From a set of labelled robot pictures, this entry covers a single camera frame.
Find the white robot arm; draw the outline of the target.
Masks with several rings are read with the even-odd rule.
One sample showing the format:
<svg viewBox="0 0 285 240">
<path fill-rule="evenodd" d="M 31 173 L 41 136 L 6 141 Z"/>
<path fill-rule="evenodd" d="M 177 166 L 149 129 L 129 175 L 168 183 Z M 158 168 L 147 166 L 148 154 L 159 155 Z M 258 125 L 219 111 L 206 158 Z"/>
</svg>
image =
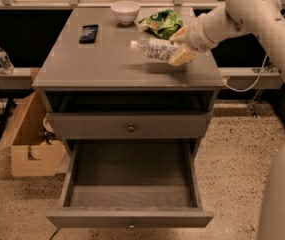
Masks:
<svg viewBox="0 0 285 240">
<path fill-rule="evenodd" d="M 221 41 L 252 33 L 285 83 L 285 18 L 280 0 L 225 0 L 173 35 L 206 52 Z M 265 185 L 257 240 L 285 240 L 285 144 L 275 155 Z"/>
</svg>

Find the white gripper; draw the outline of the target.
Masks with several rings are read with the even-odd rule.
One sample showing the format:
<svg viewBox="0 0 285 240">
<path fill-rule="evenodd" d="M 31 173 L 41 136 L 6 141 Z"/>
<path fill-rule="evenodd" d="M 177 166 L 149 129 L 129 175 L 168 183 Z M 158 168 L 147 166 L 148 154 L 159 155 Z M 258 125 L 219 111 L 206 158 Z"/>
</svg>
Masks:
<svg viewBox="0 0 285 240">
<path fill-rule="evenodd" d="M 214 9 L 196 17 L 189 26 L 183 26 L 169 40 L 181 45 L 170 57 L 168 64 L 180 66 L 189 63 L 195 51 L 206 52 L 218 46 L 226 39 L 236 37 L 238 24 L 227 14 L 225 9 Z"/>
</svg>

